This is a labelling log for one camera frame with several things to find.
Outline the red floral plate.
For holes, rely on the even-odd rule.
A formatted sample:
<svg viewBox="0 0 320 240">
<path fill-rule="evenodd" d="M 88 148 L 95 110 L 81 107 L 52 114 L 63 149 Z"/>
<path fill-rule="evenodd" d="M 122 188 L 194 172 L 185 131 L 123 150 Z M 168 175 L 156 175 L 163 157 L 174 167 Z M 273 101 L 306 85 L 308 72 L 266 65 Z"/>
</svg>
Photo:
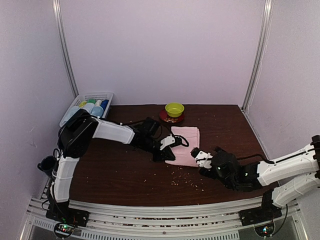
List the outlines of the red floral plate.
<svg viewBox="0 0 320 240">
<path fill-rule="evenodd" d="M 180 123 L 184 120 L 185 118 L 185 114 L 182 113 L 180 116 L 178 117 L 172 117 L 169 116 L 168 113 L 166 112 L 165 109 L 163 109 L 160 113 L 159 113 L 159 118 L 165 122 L 165 123 L 169 123 L 169 124 L 177 124 Z"/>
</svg>

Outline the green plastic bowl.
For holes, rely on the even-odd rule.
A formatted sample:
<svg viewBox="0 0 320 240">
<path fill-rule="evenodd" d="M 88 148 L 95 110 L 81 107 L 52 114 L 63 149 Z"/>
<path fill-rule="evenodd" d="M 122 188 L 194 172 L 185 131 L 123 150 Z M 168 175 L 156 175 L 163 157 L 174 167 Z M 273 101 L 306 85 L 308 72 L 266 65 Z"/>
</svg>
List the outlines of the green plastic bowl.
<svg viewBox="0 0 320 240">
<path fill-rule="evenodd" d="M 177 102 L 171 102 L 165 106 L 165 111 L 167 115 L 172 118 L 178 118 L 183 114 L 184 110 L 185 110 L 184 105 Z"/>
</svg>

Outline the pink towel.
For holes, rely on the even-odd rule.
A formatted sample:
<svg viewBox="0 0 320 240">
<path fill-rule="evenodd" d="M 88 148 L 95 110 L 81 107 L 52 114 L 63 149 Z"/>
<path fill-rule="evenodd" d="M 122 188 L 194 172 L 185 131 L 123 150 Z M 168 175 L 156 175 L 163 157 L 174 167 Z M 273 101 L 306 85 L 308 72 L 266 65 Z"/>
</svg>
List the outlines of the pink towel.
<svg viewBox="0 0 320 240">
<path fill-rule="evenodd" d="M 175 146 L 172 149 L 175 160 L 166 160 L 165 163 L 174 166 L 197 168 L 198 165 L 192 157 L 191 151 L 193 148 L 200 147 L 200 130 L 195 126 L 172 126 L 171 131 L 175 135 L 184 137 L 189 143 L 189 146 Z"/>
</svg>

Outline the blue polka dot towel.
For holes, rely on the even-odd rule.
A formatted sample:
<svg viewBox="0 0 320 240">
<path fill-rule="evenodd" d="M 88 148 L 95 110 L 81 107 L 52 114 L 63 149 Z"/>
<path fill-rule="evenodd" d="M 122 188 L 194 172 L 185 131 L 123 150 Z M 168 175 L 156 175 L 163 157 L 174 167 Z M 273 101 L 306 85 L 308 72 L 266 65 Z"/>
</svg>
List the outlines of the blue polka dot towel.
<svg viewBox="0 0 320 240">
<path fill-rule="evenodd" d="M 91 115 L 95 116 L 95 117 L 102 117 L 104 114 L 104 109 L 98 105 L 98 106 L 94 106 L 92 111 L 91 111 Z"/>
</svg>

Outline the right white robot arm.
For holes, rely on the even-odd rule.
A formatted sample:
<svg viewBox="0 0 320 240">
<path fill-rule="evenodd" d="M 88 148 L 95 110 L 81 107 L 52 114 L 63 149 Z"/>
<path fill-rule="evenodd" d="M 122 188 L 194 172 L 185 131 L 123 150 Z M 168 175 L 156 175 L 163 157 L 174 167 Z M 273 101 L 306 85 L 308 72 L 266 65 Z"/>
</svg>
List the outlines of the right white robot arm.
<svg viewBox="0 0 320 240">
<path fill-rule="evenodd" d="M 195 147 L 191 156 L 199 173 L 219 180 L 227 189 L 252 192 L 282 179 L 289 182 L 263 194 L 259 207 L 241 210 L 242 225 L 271 221 L 282 216 L 282 208 L 290 201 L 320 186 L 320 137 L 312 137 L 310 144 L 282 157 L 241 165 L 232 153 L 217 147 L 214 154 Z"/>
</svg>

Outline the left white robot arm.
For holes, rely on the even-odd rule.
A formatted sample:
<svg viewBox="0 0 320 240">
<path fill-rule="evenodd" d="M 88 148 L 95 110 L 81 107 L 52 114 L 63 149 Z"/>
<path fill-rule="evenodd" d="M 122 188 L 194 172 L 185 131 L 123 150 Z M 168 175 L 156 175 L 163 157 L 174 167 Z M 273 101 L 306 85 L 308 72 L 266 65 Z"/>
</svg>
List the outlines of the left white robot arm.
<svg viewBox="0 0 320 240">
<path fill-rule="evenodd" d="M 59 130 L 57 148 L 53 152 L 53 165 L 47 170 L 51 178 L 47 198 L 46 217 L 67 224 L 84 225 L 89 213 L 70 208 L 70 187 L 80 158 L 87 152 L 92 139 L 105 139 L 130 145 L 152 154 L 154 162 L 174 161 L 172 148 L 180 144 L 170 132 L 158 140 L 155 137 L 160 122 L 147 117 L 131 124 L 107 121 L 78 110 Z"/>
</svg>

